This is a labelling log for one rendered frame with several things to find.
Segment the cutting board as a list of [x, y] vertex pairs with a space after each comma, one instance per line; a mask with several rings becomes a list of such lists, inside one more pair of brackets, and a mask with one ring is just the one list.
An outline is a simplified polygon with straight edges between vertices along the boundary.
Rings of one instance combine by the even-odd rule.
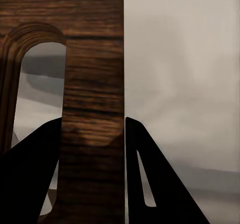
[[0, 0], [0, 157], [22, 59], [66, 46], [56, 201], [37, 224], [125, 224], [124, 0]]

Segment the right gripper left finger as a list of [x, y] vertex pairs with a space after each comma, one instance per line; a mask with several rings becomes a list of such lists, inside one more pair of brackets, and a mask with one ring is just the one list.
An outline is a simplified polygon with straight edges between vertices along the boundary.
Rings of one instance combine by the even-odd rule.
[[0, 157], [0, 224], [37, 224], [60, 155], [62, 118]]

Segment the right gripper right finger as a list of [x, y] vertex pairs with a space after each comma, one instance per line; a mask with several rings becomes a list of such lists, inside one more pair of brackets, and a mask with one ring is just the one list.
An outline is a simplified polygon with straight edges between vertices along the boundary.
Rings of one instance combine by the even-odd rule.
[[[129, 224], [210, 224], [145, 126], [125, 118]], [[137, 151], [156, 207], [145, 204]]]

